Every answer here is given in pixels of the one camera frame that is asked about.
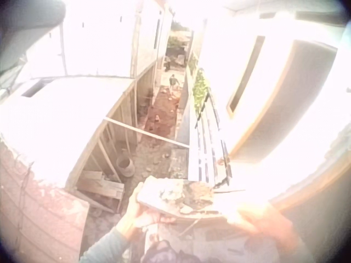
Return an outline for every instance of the sleeve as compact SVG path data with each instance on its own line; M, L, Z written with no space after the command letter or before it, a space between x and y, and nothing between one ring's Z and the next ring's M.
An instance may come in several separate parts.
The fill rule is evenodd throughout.
M114 227L83 254L80 263L116 263L128 246L126 238Z
M298 247L293 252L280 256L280 261L281 263L315 263L311 252L301 239L299 239Z

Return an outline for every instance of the bucket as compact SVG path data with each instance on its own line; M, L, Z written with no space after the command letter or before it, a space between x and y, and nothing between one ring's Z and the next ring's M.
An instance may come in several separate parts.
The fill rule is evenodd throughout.
M135 166L129 157L123 155L119 156L116 163L123 176L132 177L134 175Z

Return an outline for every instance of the hand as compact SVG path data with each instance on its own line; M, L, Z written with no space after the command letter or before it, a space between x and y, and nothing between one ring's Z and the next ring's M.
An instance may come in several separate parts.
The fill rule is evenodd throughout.
M161 215L159 212L144 207L137 201L137 195L143 188L143 183L140 182L134 189L133 194L129 198L129 204L126 214L117 224L117 230L127 239L131 239L136 228L149 226L159 222L170 223L174 222L175 218L168 218Z
M293 224L270 203L245 202L227 215L227 222L251 234L273 237L283 252L291 252L299 242Z

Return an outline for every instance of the construction site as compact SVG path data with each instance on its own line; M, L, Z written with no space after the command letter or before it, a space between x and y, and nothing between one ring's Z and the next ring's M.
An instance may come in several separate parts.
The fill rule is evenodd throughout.
M194 262L278 259L229 223L248 196L316 262L332 257L351 218L341 5L227 1L187 28L168 1L59 2L3 34L38 36L0 56L0 236L15 259L79 262L140 182L139 204L175 223L142 227L123 262L161 240Z

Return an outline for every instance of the roof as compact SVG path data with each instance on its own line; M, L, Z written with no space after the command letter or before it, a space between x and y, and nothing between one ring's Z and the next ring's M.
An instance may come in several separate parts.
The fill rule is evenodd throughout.
M20 95L16 92L0 106L1 138L33 162L36 178L64 187L97 127L132 83L126 78L62 78L30 98L20 88Z

